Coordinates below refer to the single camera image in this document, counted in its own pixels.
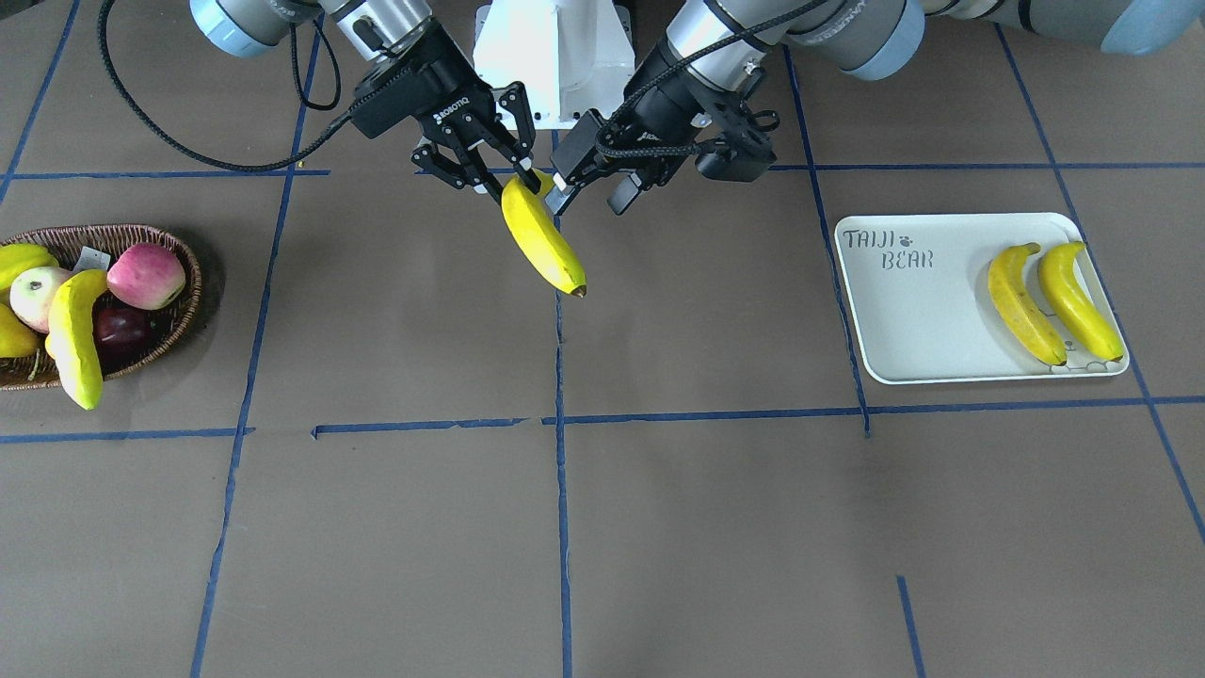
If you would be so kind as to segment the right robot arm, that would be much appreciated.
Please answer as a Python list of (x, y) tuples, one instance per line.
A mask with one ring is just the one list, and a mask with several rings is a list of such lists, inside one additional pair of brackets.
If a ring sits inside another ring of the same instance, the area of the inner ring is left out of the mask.
[(261, 55), (293, 26), (327, 14), (374, 65), (345, 113), (359, 132), (374, 138), (415, 119), (423, 136), (410, 158), (448, 185), (501, 197), (478, 153), (487, 145), (529, 190), (541, 187), (524, 86), (492, 89), (425, 1), (194, 1), (190, 8), (206, 39), (233, 57)]

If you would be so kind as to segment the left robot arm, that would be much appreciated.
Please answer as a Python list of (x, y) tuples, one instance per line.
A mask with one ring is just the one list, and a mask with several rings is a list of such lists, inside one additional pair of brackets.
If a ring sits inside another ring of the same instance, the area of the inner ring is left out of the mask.
[(1203, 18), (1200, 1), (688, 1), (637, 65), (612, 113), (590, 110), (554, 152), (556, 216), (590, 182), (621, 173), (609, 197), (623, 214), (665, 185), (684, 159), (707, 179), (750, 182), (776, 160), (772, 111), (750, 110), (763, 60), (780, 43), (815, 51), (876, 81), (909, 64), (931, 17), (987, 20), (1141, 57)]

